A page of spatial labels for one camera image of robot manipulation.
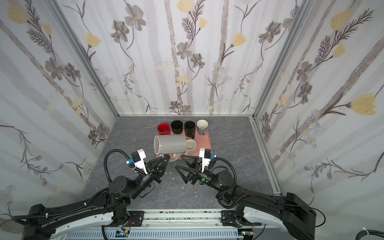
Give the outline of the pink mug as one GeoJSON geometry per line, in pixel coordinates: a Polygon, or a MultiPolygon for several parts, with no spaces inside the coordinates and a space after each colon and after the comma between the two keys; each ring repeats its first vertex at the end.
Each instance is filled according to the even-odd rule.
{"type": "Polygon", "coordinates": [[[187,156],[193,156],[197,148],[197,143],[192,139],[188,139],[186,143],[186,151],[184,154],[187,156]]]}

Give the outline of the dark grey mug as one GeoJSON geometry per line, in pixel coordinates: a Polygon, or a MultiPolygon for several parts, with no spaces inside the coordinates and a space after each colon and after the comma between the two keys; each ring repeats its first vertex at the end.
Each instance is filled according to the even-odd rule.
{"type": "Polygon", "coordinates": [[[157,135],[154,138],[154,151],[156,155],[184,153],[186,151],[186,138],[184,135],[157,135]]]}

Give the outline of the black mug white rim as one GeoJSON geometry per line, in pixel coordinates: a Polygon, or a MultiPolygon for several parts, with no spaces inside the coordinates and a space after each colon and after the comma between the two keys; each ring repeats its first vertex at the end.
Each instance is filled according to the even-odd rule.
{"type": "Polygon", "coordinates": [[[196,124],[193,121],[187,121],[185,122],[184,127],[185,136],[194,139],[196,135],[196,124]]]}

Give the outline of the red mug black handle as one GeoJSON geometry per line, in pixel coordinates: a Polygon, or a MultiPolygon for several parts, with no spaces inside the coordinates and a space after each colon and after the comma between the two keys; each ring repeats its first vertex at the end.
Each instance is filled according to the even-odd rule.
{"type": "Polygon", "coordinates": [[[160,123],[157,127],[158,135],[170,135],[171,127],[168,123],[160,123]]]}

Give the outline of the black mug white base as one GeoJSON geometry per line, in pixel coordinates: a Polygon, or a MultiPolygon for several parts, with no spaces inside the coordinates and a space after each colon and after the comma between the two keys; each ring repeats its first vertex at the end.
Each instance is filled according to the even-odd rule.
{"type": "Polygon", "coordinates": [[[181,135],[183,133],[184,124],[182,121],[175,120],[171,122],[171,129],[174,135],[181,135]]]}

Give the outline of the light grey mug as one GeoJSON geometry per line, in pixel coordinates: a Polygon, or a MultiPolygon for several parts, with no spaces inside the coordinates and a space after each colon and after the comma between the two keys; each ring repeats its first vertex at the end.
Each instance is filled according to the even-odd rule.
{"type": "Polygon", "coordinates": [[[197,130],[199,135],[205,136],[208,132],[209,123],[206,120],[197,121],[197,130]]]}

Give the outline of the cream mug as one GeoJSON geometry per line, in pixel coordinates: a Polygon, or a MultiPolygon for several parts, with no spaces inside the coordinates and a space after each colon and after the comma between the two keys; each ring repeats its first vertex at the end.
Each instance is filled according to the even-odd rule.
{"type": "Polygon", "coordinates": [[[181,155],[182,153],[170,154],[170,162],[175,162],[181,155]]]}

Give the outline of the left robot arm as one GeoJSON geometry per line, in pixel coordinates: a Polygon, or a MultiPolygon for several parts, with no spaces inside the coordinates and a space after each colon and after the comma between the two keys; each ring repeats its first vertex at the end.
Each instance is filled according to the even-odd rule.
{"type": "Polygon", "coordinates": [[[68,230],[79,226],[80,221],[87,218],[106,220],[108,227],[117,227],[126,224],[129,220],[127,207],[132,200],[143,198],[143,192],[153,182],[161,183],[170,155],[165,154],[145,162],[143,150],[133,152],[131,155],[122,150],[109,151],[103,160],[104,172],[108,186],[96,192],[92,197],[73,204],[46,208],[42,204],[34,205],[27,215],[13,216],[11,221],[24,226],[24,240],[48,240],[57,235],[61,227],[68,230]],[[138,173],[132,180],[125,176],[112,179],[108,170],[108,158],[113,153],[120,153],[127,159],[129,168],[138,173]]]}

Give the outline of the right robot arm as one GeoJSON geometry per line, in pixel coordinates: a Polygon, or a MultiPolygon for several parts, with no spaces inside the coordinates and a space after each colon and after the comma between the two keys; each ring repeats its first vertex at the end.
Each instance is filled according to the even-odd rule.
{"type": "Polygon", "coordinates": [[[297,195],[273,196],[249,190],[237,184],[233,165],[224,158],[213,158],[205,165],[195,156],[182,156],[186,166],[175,168],[185,183],[200,183],[217,191],[216,199],[224,209],[235,209],[237,226],[254,221],[245,209],[254,209],[279,219],[288,233],[297,240],[313,240],[316,231],[316,210],[297,195]]]}

